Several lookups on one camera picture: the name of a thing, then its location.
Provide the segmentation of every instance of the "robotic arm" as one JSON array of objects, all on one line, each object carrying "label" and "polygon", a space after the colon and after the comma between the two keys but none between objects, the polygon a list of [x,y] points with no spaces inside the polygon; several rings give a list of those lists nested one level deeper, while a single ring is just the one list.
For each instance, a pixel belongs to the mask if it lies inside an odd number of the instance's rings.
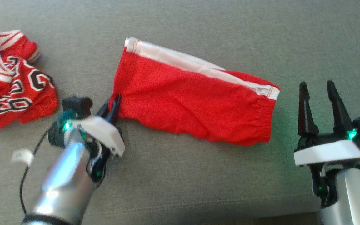
[{"label": "robotic arm", "polygon": [[47,173],[23,225],[78,225],[95,188],[102,182],[111,155],[121,157],[124,143],[116,120],[120,95],[108,112],[106,103],[90,115],[89,98],[63,101],[64,112],[48,132],[51,144],[65,147]]},{"label": "robotic arm", "polygon": [[312,190],[321,198],[324,225],[360,225],[360,117],[351,121],[333,81],[327,81],[333,106],[332,134],[319,134],[309,107],[305,82],[300,84],[297,166],[307,165]]}]

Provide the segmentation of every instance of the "gray couch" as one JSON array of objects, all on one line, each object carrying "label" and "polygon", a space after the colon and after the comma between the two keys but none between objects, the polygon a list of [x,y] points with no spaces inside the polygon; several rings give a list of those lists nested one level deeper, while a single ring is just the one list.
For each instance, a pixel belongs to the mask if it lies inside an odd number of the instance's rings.
[{"label": "gray couch", "polygon": [[[277,84],[269,143],[239,147],[121,120],[123,158],[108,162],[84,224],[196,224],[317,211],[308,168],[294,165],[298,85],[305,80],[314,119],[333,127],[326,80],[350,116],[360,116],[360,1],[354,0],[0,0],[0,32],[20,29],[36,41],[36,66],[54,78],[60,99],[89,96],[92,112],[112,92],[126,37],[179,50]],[[0,130],[0,225],[23,218],[18,199],[24,165],[12,152],[33,149],[62,111]],[[30,208],[62,150],[47,141],[30,168]]]}]

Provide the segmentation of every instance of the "red fabric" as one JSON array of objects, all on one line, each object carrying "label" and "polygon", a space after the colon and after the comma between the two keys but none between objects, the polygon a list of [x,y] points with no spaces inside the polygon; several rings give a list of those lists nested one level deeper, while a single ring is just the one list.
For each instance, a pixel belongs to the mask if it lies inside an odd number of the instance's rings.
[{"label": "red fabric", "polygon": [[12,35],[3,37],[7,38],[0,39],[0,128],[16,119],[25,123],[53,114],[58,100],[51,77],[25,60],[37,59],[37,45],[22,36],[4,46]]},{"label": "red fabric", "polygon": [[[226,72],[244,81],[277,87],[250,74]],[[126,49],[110,102],[119,93],[119,116],[150,128],[238,145],[270,140],[275,100],[242,85],[180,70]]]}]

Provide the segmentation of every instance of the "glowing green indicator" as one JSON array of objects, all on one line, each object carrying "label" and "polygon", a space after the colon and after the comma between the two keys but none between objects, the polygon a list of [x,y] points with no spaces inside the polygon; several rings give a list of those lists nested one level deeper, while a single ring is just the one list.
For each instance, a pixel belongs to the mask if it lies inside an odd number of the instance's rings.
[{"label": "glowing green indicator", "polygon": [[356,136],[357,131],[356,129],[353,129],[352,131],[347,131],[347,139],[354,139],[354,137]]},{"label": "glowing green indicator", "polygon": [[64,129],[65,131],[67,131],[67,130],[69,130],[71,127],[72,127],[72,125],[67,122],[67,123],[63,126],[63,129]]}]

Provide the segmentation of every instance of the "clothing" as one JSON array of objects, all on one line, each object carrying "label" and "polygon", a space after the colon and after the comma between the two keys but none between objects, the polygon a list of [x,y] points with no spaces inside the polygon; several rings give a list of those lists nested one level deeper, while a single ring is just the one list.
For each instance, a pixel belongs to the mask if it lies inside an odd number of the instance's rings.
[{"label": "clothing", "polygon": [[252,145],[270,140],[279,92],[264,79],[130,37],[109,106],[120,93],[121,118],[209,141]]},{"label": "clothing", "polygon": [[53,114],[58,106],[50,76],[28,64],[40,55],[19,30],[0,33],[0,128]]}]

